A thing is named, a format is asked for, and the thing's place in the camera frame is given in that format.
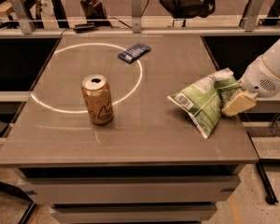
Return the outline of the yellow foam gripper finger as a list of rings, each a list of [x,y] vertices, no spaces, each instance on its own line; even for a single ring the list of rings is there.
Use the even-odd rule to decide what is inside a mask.
[[[258,94],[251,91],[239,91],[222,107],[221,112],[228,117],[242,113],[257,104]]]

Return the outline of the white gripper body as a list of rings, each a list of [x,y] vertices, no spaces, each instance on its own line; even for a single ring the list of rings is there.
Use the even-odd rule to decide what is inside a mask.
[[[280,38],[246,68],[239,83],[260,97],[280,92]]]

